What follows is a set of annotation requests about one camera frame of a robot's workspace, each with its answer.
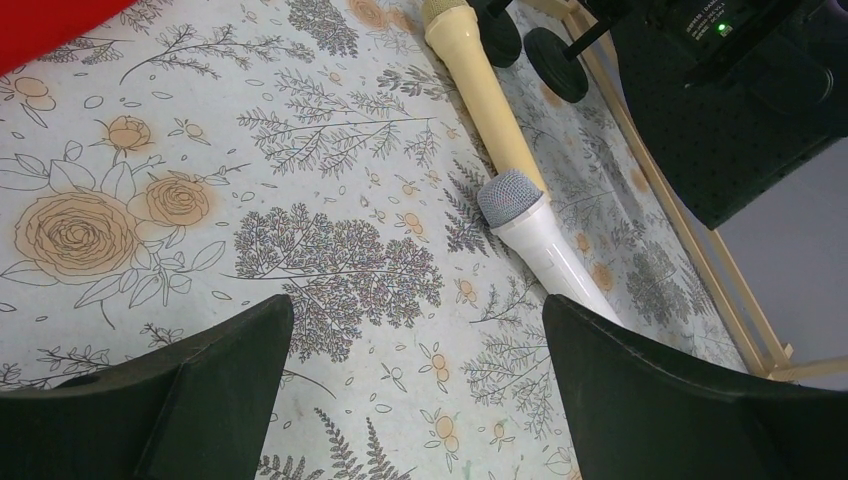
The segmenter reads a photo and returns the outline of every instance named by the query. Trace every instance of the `microphone handle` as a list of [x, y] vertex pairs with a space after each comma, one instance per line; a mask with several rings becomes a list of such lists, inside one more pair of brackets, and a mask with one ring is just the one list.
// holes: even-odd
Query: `microphone handle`
[[495, 169], [498, 172], [517, 169], [539, 190], [548, 193], [515, 114], [483, 51], [474, 9], [459, 6], [438, 15], [427, 27], [424, 39], [447, 65]]

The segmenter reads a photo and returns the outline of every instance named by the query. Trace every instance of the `wooden leg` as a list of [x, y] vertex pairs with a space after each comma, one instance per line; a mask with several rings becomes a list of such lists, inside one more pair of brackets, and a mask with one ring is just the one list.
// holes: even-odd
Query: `wooden leg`
[[774, 333], [774, 329], [771, 328], [771, 324], [766, 319], [765, 313], [760, 308], [760, 304], [757, 303], [754, 293], [748, 287], [748, 282], [745, 281], [742, 272], [739, 271], [739, 267], [736, 266], [736, 262], [730, 256], [730, 251], [728, 251], [727, 245], [725, 245], [721, 235], [716, 231], [708, 231], [707, 238], [713, 244], [713, 249], [719, 261], [730, 277], [733, 287], [741, 297], [742, 304], [745, 306], [745, 310], [748, 312], [754, 328], [756, 328], [757, 333], [765, 344], [774, 366], [777, 368], [789, 367], [789, 356], [786, 354], [786, 350], [781, 345], [780, 340], [777, 339], [777, 334]]
[[830, 358], [827, 360], [816, 360], [815, 362], [793, 365], [788, 368], [778, 368], [772, 371], [768, 378], [779, 381], [800, 380], [802, 378], [820, 377], [834, 373], [848, 372], [848, 355]]

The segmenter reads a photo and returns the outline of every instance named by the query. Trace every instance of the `floral tablecloth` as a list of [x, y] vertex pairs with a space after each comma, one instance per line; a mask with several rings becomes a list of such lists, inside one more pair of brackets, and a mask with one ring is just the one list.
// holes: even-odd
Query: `floral tablecloth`
[[[492, 165], [418, 7], [143, 0], [0, 77], [0, 388], [284, 292], [297, 325], [257, 478], [580, 478], [544, 292], [484, 226]], [[498, 75], [620, 317], [742, 369], [597, 89], [566, 104], [525, 57]]]

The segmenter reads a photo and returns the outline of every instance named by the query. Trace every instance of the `wooden frame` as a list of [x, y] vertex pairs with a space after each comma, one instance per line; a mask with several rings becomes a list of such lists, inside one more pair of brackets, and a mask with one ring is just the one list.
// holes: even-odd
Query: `wooden frame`
[[[562, 21], [572, 38], [578, 38], [595, 23], [595, 19], [577, 0], [522, 1]], [[618, 58], [610, 35], [605, 34], [581, 56], [589, 73], [598, 83], [607, 106], [644, 171], [654, 194], [712, 294], [719, 315], [736, 343], [749, 372], [781, 381], [848, 372], [848, 356], [799, 365], [791, 363], [792, 346], [782, 344], [778, 340], [757, 299], [733, 261], [724, 240], [718, 232], [707, 230], [691, 216], [674, 194], [642, 142], [624, 99], [602, 61], [605, 57], [609, 65], [615, 69], [618, 68]]]

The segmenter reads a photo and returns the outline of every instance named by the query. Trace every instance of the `microphone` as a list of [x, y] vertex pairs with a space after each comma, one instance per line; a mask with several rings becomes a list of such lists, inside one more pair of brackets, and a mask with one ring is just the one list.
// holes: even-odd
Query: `microphone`
[[624, 326], [562, 238], [547, 195], [522, 172], [496, 176], [477, 193], [477, 203], [492, 233], [518, 253], [549, 294], [563, 294]]
[[421, 6], [421, 18], [424, 40], [447, 65], [495, 169], [518, 169], [539, 190], [547, 192], [545, 180], [483, 51], [474, 9], [465, 0], [426, 0]]

